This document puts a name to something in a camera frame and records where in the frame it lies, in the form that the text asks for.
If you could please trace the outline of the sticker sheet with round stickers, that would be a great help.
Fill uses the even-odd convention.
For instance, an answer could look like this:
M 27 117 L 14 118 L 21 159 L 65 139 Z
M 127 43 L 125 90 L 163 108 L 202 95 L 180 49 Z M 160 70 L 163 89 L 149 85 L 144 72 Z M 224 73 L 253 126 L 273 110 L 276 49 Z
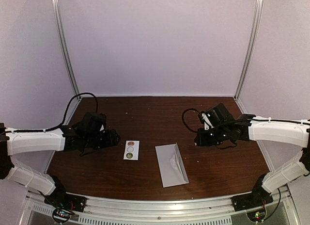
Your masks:
M 123 160 L 139 160 L 140 141 L 126 141 Z

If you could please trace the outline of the white envelope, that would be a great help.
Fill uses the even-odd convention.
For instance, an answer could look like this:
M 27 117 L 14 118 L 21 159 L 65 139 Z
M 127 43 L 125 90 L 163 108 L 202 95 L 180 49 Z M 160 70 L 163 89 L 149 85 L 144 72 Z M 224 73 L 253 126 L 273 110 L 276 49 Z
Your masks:
M 155 147 L 163 188 L 189 183 L 178 144 Z

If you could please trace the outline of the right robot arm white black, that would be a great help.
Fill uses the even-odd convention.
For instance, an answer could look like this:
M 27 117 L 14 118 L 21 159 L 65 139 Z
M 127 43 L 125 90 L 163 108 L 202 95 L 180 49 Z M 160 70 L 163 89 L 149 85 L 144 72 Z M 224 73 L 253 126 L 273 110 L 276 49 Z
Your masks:
M 277 188 L 310 173 L 310 122 L 283 120 L 242 114 L 237 119 L 223 103 L 204 111 L 199 116 L 203 128 L 194 139 L 197 146 L 218 146 L 224 141 L 272 141 L 301 147 L 301 151 L 277 170 L 257 181 L 248 196 L 252 206 L 259 206 Z

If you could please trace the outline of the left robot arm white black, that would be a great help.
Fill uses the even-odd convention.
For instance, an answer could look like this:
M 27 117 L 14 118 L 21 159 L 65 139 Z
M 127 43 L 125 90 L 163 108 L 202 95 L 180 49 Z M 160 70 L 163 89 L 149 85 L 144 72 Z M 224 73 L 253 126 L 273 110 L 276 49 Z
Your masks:
M 114 129 L 106 128 L 106 115 L 87 112 L 82 120 L 72 126 L 58 125 L 50 129 L 13 129 L 0 125 L 0 178 L 15 181 L 50 196 L 58 207 L 64 208 L 69 195 L 60 181 L 40 173 L 13 159 L 21 153 L 37 151 L 66 152 L 85 149 L 98 150 L 116 146 L 120 136 Z

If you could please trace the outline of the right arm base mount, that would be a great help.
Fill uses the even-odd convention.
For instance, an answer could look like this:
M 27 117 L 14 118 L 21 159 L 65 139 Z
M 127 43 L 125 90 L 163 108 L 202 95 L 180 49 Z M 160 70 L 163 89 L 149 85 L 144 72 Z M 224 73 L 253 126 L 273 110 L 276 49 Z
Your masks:
M 234 211 L 249 210 L 253 208 L 263 207 L 266 204 L 272 203 L 273 197 L 267 196 L 262 198 L 252 193 L 236 195 L 232 197 Z

